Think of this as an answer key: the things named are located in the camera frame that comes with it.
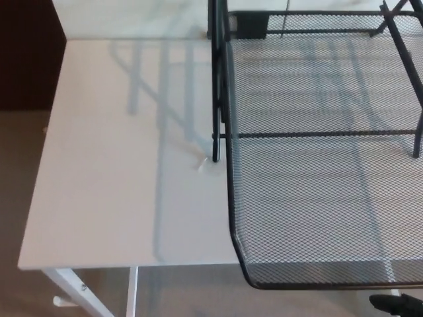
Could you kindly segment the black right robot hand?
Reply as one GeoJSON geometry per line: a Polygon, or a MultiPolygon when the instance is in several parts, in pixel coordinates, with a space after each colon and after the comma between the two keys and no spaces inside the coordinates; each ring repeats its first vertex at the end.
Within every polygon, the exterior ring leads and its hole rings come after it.
{"type": "Polygon", "coordinates": [[[377,310],[389,313],[392,316],[422,317],[422,300],[410,295],[371,295],[370,303],[377,310]]]}

